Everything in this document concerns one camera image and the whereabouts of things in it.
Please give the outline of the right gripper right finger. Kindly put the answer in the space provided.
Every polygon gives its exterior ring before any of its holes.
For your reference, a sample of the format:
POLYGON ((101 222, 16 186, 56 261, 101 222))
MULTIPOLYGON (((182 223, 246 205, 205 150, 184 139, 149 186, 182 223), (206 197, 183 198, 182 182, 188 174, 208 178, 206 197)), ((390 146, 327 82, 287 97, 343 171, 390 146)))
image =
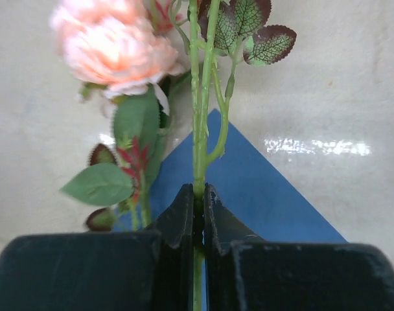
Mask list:
POLYGON ((204 192, 208 310, 394 310, 394 269, 369 244, 269 242, 204 192))

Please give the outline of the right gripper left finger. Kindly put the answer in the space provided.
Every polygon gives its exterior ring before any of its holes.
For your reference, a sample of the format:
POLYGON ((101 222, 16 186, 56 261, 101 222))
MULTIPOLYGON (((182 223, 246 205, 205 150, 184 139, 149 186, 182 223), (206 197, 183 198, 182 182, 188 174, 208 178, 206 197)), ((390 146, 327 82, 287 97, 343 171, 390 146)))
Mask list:
POLYGON ((191 310, 193 191, 146 229, 25 235, 0 254, 0 311, 191 310))

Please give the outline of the blue wrapping paper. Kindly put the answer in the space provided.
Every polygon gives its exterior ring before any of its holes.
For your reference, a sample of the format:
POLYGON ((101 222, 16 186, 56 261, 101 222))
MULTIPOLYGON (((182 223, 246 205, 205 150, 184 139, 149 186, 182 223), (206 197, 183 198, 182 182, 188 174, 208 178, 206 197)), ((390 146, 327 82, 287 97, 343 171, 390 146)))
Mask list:
MULTIPOLYGON (((247 227, 272 242, 344 243, 345 239, 232 125, 226 152, 207 169, 223 204, 247 227)), ((152 219, 192 181, 192 137, 163 160, 150 189, 152 219)))

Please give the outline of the peach rose stem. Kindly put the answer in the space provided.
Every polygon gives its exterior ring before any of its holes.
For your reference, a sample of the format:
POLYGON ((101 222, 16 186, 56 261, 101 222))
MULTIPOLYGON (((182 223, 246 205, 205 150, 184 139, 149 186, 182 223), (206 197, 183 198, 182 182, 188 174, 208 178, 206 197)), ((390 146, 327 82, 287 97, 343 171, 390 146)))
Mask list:
POLYGON ((188 83, 192 107, 192 191, 203 212, 208 166, 226 147, 229 104, 237 66, 262 67, 286 58, 297 34, 269 25, 270 1, 60 1, 49 25, 59 55, 82 83, 80 100, 100 91, 113 113, 117 158, 97 147, 92 164, 62 188, 64 194, 102 207, 119 219, 117 206, 133 225, 151 222, 150 187, 159 172, 170 115, 164 79, 188 83))

